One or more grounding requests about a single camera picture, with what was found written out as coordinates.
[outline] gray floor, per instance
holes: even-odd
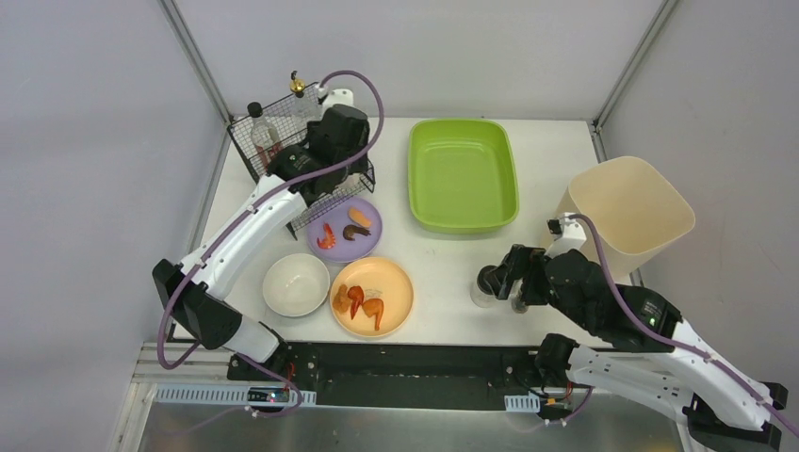
[[[682,451],[665,417],[614,395],[595,395],[566,428],[534,414],[314,407],[278,419],[253,420],[243,410],[189,434],[226,407],[154,403],[140,451]]]

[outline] white bowl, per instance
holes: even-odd
[[[330,273],[310,254],[291,254],[277,261],[264,277],[264,301],[286,317],[314,312],[327,299]]]

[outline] white table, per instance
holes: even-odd
[[[596,165],[588,126],[582,121],[497,121],[508,133],[514,153],[520,209],[516,220],[497,233],[432,234],[416,222],[408,203],[408,136],[421,119],[386,119],[383,134],[369,152],[375,166],[375,192],[362,194],[383,217],[383,237],[372,253],[405,268],[414,285],[414,308],[407,322],[370,342],[471,346],[534,346],[557,332],[590,347],[608,344],[590,336],[549,306],[523,315],[510,303],[477,307],[470,284],[486,265],[497,265],[514,243],[536,245],[569,180]],[[372,129],[377,121],[372,121]],[[205,226],[205,241],[237,210],[255,183],[231,145]],[[269,267],[295,252],[311,252],[304,230],[295,241],[281,229],[242,273],[227,302],[241,313],[277,330],[286,340],[360,342],[338,323],[328,303],[301,318],[275,314],[263,300],[261,284]],[[328,264],[331,281],[343,268]],[[178,326],[174,337],[189,338]]]

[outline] white wall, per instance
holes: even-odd
[[[644,283],[743,371],[788,386],[794,422],[797,22],[795,0],[683,1],[604,134],[611,156],[648,160],[696,212],[695,230],[643,268]]]
[[[308,81],[355,69],[389,116],[589,119],[660,0],[178,4],[236,113],[287,95],[293,69]]]
[[[0,14],[0,450],[106,450],[221,123],[155,1]]]

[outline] green plastic tray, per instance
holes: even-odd
[[[411,211],[422,226],[447,234],[479,234],[519,212],[508,134],[485,120],[422,121],[408,151]]]

